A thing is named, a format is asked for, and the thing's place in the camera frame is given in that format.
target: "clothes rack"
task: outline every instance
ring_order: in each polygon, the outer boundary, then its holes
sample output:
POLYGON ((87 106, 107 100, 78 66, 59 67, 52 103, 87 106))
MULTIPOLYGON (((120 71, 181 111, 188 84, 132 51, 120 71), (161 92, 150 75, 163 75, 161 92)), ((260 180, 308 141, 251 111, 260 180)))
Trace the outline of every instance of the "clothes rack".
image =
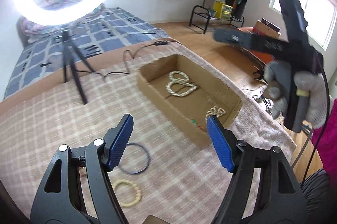
POLYGON ((221 18, 213 17, 213 16, 210 15, 210 12, 209 12, 208 8, 205 7, 205 4, 206 4, 206 0, 203 0, 202 6, 196 5, 196 6, 193 7, 190 22, 189 22, 188 26, 195 26, 195 27, 201 29, 203 31, 203 34, 206 33, 209 25, 228 25, 230 27, 235 27, 235 28, 239 28, 239 27, 243 26, 243 24, 245 22, 245 18, 243 16, 242 16, 242 20, 237 19, 234 16, 230 16, 230 18, 228 18, 228 19, 221 19, 221 18), (204 11, 196 12, 195 11, 196 9, 203 9, 204 11), (202 28, 201 26, 193 23, 194 15, 197 15, 197 16, 200 16, 200 17, 206 19, 206 23, 203 24, 203 25, 205 25, 205 28, 202 28), (229 24, 226 24, 226 23, 211 23, 210 21, 222 21, 222 22, 228 21, 229 24), (238 26, 234 25, 233 23, 241 23, 241 25, 238 27, 238 26))

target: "rope ring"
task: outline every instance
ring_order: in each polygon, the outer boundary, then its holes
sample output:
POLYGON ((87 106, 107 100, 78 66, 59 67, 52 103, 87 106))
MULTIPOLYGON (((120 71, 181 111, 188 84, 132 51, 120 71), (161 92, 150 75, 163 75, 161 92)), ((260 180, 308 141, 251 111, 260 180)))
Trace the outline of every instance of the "rope ring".
POLYGON ((172 71, 171 73, 169 73, 168 78, 171 80, 167 85, 166 85, 166 90, 167 92, 169 92, 171 95, 176 96, 176 97, 186 97, 187 95, 191 94, 193 91, 195 91, 198 86, 196 86, 193 83, 189 83, 189 76, 187 76, 184 72, 181 71, 172 71), (174 74, 179 74, 182 75, 184 77, 184 79, 181 78, 174 78, 173 75, 174 74), (180 85, 184 85, 187 87, 191 87, 189 90, 187 90, 185 93, 176 93, 172 90, 172 85, 173 84, 180 84, 180 85))
POLYGON ((205 117, 205 122, 207 124, 207 120, 210 116, 217 116, 217 117, 221 117, 223 115, 226 114, 226 111, 218 106, 214 106, 212 107, 207 113, 206 113, 206 117, 205 117))
POLYGON ((151 161, 151 158, 150 158, 150 153, 149 151, 141 144, 138 144, 138 143, 128 143, 126 146, 130 146, 130 145, 134 145, 134 146, 137 146, 141 149, 143 149, 143 151, 145 152, 146 154, 146 160, 147 160, 147 163, 146 163, 146 166, 141 169, 140 171, 136 171, 136 172, 129 172, 127 170, 125 170, 120 164, 118 165, 119 169, 123 172, 123 173, 126 173, 128 175, 137 175, 137 174, 140 174, 142 172, 144 172, 150 165, 150 161, 151 161))
POLYGON ((140 200, 142 199, 142 191, 136 183, 134 183, 132 181, 129 181, 129 180, 126 180, 126 179, 120 179, 120 180, 117 180, 115 183, 112 184, 113 190, 116 191, 118 185, 120 185, 120 184, 130 185, 136 191, 135 200, 132 201, 132 202, 129 202, 129 203, 119 203, 119 205, 121 207, 124 207, 124 208, 132 207, 132 206, 135 206, 138 202, 140 202, 140 200))

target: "rope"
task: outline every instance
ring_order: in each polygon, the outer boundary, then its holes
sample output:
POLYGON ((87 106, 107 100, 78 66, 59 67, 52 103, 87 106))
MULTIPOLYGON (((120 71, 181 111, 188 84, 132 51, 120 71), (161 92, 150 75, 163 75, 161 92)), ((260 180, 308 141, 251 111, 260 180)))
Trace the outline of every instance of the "rope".
POLYGON ((193 91, 195 91, 198 86, 196 86, 193 83, 189 83, 189 76, 187 76, 184 72, 181 71, 172 71, 169 75, 168 75, 169 79, 171 80, 167 85, 166 85, 166 90, 167 92, 169 92, 171 95, 176 96, 176 97, 186 97, 187 95, 191 94, 193 91), (174 74, 179 74, 182 75, 184 77, 184 79, 181 78, 174 78, 173 75, 174 74), (187 90, 185 93, 176 93, 172 90, 172 85, 173 84, 180 84, 180 85, 184 85, 187 87, 190 87, 189 90, 187 90))
POLYGON ((214 106, 212 107, 207 113, 206 113, 206 117, 205 117, 205 122, 207 124, 207 120, 210 116, 217 116, 217 117, 221 117, 223 115, 226 114, 226 111, 218 106, 214 106))

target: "screw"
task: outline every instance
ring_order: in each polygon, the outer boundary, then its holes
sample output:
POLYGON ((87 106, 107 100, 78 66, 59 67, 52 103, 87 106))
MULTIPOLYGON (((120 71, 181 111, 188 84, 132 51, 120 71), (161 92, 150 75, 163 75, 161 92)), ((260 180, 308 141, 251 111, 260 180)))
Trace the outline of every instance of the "screw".
POLYGON ((62 144, 60 147, 59 147, 59 151, 60 152, 64 152, 68 149, 68 145, 67 144, 62 144))
POLYGON ((247 142, 245 140, 239 140, 238 145, 241 147, 247 146, 247 142))
POLYGON ((95 146, 101 146, 103 144, 103 139, 101 138, 97 138, 95 141, 94 141, 94 145, 95 146))
POLYGON ((273 147, 273 151, 274 151, 275 153, 281 153, 281 148, 279 148, 279 147, 277 147, 277 146, 274 146, 274 147, 273 147))

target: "white glove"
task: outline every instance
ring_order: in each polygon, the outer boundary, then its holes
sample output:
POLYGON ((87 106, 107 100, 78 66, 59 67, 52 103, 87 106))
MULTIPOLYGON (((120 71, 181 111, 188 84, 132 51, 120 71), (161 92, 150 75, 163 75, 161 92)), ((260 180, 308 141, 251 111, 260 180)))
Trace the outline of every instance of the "white glove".
MULTIPOLYGON (((275 74, 269 65, 265 67, 264 78, 267 82, 272 82, 275 80, 275 74)), ((314 129, 321 128, 326 119, 327 107, 326 89, 322 74, 314 75, 307 71, 301 71, 295 74, 294 82, 298 89, 310 92, 305 120, 310 122, 314 129)), ((285 112, 287 110, 288 104, 279 88, 272 87, 268 91, 273 97, 274 106, 272 109, 272 116, 276 119, 280 115, 280 112, 285 112)), ((330 96, 330 113, 333 104, 334 100, 330 96)))

